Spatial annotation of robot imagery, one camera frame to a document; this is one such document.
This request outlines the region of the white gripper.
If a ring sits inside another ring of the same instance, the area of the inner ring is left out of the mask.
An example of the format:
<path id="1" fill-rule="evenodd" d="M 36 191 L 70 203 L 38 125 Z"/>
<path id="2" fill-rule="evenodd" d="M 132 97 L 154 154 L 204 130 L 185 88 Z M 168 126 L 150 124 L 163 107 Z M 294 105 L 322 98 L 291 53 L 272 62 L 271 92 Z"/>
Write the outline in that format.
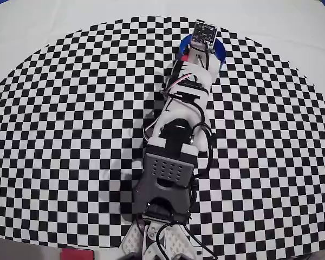
<path id="1" fill-rule="evenodd" d="M 178 53 L 172 65 L 172 93 L 209 94 L 219 71 L 220 61 L 211 53 Z"/>

